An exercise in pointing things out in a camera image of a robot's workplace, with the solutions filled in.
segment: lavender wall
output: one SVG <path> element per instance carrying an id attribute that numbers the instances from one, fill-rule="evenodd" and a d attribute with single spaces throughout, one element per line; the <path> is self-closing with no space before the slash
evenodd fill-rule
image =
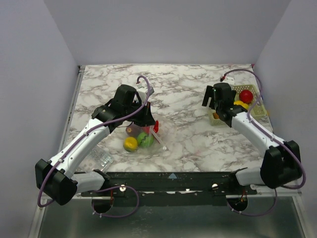
<path id="1" fill-rule="evenodd" d="M 27 237 L 34 165 L 57 152 L 78 67 L 42 0 L 0 8 L 0 231 Z"/>
<path id="2" fill-rule="evenodd" d="M 290 0 L 45 0 L 78 64 L 255 63 Z"/>
<path id="3" fill-rule="evenodd" d="M 312 224 L 317 224 L 316 67 L 317 1 L 292 0 L 262 51 L 255 72 L 263 81 L 274 132 L 300 145 L 307 172 L 304 202 Z"/>

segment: clear plastic bag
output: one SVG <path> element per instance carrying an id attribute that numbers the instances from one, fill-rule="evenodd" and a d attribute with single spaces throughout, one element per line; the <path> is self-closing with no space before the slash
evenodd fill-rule
<path id="1" fill-rule="evenodd" d="M 174 123 L 164 117 L 154 116 L 156 124 L 140 127 L 130 124 L 125 129 L 123 148 L 128 152 L 142 154 L 157 154 L 168 150 L 167 144 L 175 135 Z"/>
<path id="2" fill-rule="evenodd" d="M 113 162 L 113 156 L 96 145 L 86 158 L 80 163 L 79 170 L 89 173 L 93 170 L 105 172 Z"/>

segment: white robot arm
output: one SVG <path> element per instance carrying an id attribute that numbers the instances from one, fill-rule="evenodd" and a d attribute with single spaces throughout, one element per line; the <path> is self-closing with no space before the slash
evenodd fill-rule
<path id="1" fill-rule="evenodd" d="M 234 105 L 235 94 L 228 83 L 207 86 L 203 106 L 216 110 L 223 122 L 243 134 L 264 157 L 261 167 L 235 171 L 237 184 L 242 186 L 258 184 L 277 188 L 299 179 L 302 176 L 302 169 L 298 144 L 294 141 L 286 142 L 275 136 L 248 115 L 246 109 Z"/>
<path id="2" fill-rule="evenodd" d="M 128 85 L 120 85 L 113 99 L 95 109 L 92 118 L 76 138 L 48 162 L 41 159 L 36 164 L 37 187 L 41 189 L 42 184 L 45 184 L 43 191 L 60 205 L 66 204 L 77 193 L 100 189 L 105 182 L 102 172 L 76 174 L 76 169 L 100 141 L 123 123 L 121 118 L 139 110 L 127 120 L 138 126 L 154 125 L 151 104 L 147 102 L 147 105 L 140 109 L 153 92 L 149 85 L 148 88 L 138 87 L 138 90 Z M 107 121 L 114 122 L 102 125 Z"/>

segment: yellow fruit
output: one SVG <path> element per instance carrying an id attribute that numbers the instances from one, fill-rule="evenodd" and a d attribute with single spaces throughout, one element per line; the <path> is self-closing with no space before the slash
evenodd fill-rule
<path id="1" fill-rule="evenodd" d="M 240 106 L 244 107 L 245 109 L 249 109 L 249 105 L 244 103 L 244 102 L 242 102 L 242 101 L 235 101 L 233 104 L 234 105 L 240 105 Z"/>
<path id="2" fill-rule="evenodd" d="M 244 102 L 242 102 L 242 101 L 235 101 L 233 104 L 234 104 L 234 105 L 241 105 L 241 106 L 242 106 L 242 104 L 244 104 Z"/>
<path id="3" fill-rule="evenodd" d="M 123 142 L 123 148 L 126 151 L 133 152 L 138 148 L 138 141 L 134 137 L 127 137 Z"/>
<path id="4" fill-rule="evenodd" d="M 247 109 L 247 110 L 249 109 L 249 105 L 246 104 L 246 103 L 242 104 L 241 106 L 244 107 L 244 108 Z"/>

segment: basket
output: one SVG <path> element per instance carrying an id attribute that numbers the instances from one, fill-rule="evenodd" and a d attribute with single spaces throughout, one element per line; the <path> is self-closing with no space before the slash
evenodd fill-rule
<path id="1" fill-rule="evenodd" d="M 237 91 L 236 97 L 235 97 L 235 101 L 239 100 L 239 94 L 243 91 L 243 90 L 249 90 L 253 93 L 253 100 L 250 103 L 250 105 L 252 105 L 254 103 L 254 101 L 256 100 L 256 98 L 258 98 L 259 93 L 257 92 L 257 88 L 253 85 L 253 84 L 246 84 L 246 85 L 236 85 L 233 86 L 233 90 Z M 208 116 L 210 119 L 210 122 L 212 125 L 225 125 L 225 123 L 220 120 L 220 119 L 215 119 L 213 117 L 213 113 L 215 113 L 216 111 L 209 108 L 208 110 Z M 260 99 L 260 101 L 255 105 L 255 107 L 252 109 L 251 111 L 251 116 L 255 119 L 255 120 L 259 120 L 262 117 L 266 116 L 266 110 L 264 107 L 264 104 L 262 102 L 262 99 Z"/>

